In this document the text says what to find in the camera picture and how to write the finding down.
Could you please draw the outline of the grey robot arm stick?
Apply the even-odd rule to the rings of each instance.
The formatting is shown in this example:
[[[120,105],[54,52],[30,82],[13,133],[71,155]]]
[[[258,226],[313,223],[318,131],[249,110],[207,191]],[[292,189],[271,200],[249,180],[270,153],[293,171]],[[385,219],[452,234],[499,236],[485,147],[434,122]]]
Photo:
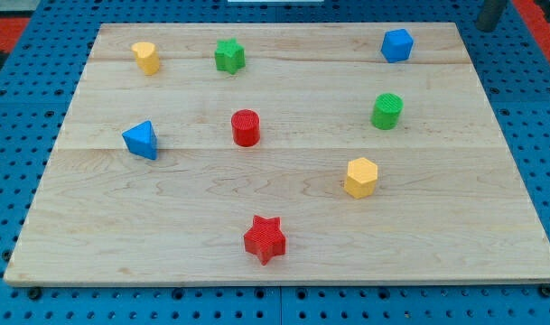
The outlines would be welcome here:
[[[474,23],[476,29],[484,33],[493,32],[497,28],[507,4],[508,0],[483,0],[480,13]]]

